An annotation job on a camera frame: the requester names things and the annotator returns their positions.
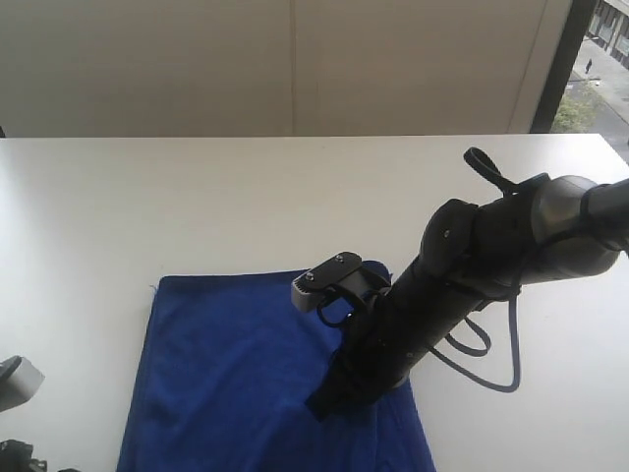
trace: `white wall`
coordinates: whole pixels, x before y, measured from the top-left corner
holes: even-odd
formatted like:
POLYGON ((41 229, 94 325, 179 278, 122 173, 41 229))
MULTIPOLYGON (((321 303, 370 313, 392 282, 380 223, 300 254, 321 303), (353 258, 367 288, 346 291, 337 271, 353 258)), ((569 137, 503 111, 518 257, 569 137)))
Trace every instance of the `white wall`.
POLYGON ((569 0, 3 2, 9 136, 527 132, 569 0))

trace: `building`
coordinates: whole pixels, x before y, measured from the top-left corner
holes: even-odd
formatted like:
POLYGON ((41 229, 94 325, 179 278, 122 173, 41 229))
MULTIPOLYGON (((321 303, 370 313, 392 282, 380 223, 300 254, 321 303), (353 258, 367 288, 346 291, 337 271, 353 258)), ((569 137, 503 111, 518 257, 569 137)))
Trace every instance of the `building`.
POLYGON ((598 0, 586 36, 629 69, 629 0, 598 0))

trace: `blue cloth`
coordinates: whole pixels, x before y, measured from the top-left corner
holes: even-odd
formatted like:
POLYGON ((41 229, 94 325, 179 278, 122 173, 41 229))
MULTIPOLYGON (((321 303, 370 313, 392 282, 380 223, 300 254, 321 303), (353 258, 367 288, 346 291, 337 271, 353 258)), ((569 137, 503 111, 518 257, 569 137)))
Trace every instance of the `blue cloth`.
POLYGON ((340 332, 291 305, 299 273, 161 279, 119 472, 434 470, 408 383, 322 423, 304 406, 340 332))

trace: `table surface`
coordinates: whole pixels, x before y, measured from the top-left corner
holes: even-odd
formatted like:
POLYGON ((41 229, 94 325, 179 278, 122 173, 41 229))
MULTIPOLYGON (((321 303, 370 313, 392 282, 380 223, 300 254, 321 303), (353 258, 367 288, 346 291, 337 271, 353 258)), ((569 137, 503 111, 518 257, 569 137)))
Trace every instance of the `table surface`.
MULTIPOLYGON (((167 274, 313 266, 341 250, 399 273, 449 198, 496 189, 462 159, 483 148, 504 175, 629 177, 599 136, 0 140, 0 357, 46 375, 2 414, 0 438, 51 469, 115 468, 154 286, 167 274)), ((629 462, 629 265, 524 289, 523 381, 513 394, 427 357, 412 374, 440 471, 624 470, 629 462)), ((506 307, 474 315, 483 360, 511 376, 506 307)), ((464 341, 474 337, 455 329, 464 341)))

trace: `tree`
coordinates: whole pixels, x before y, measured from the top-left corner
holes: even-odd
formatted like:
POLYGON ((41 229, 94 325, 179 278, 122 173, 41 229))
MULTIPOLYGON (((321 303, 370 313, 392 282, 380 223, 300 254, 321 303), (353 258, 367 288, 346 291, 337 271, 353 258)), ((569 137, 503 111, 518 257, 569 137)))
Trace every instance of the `tree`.
POLYGON ((602 98, 589 83, 563 94, 551 133, 586 133, 594 124, 602 98))

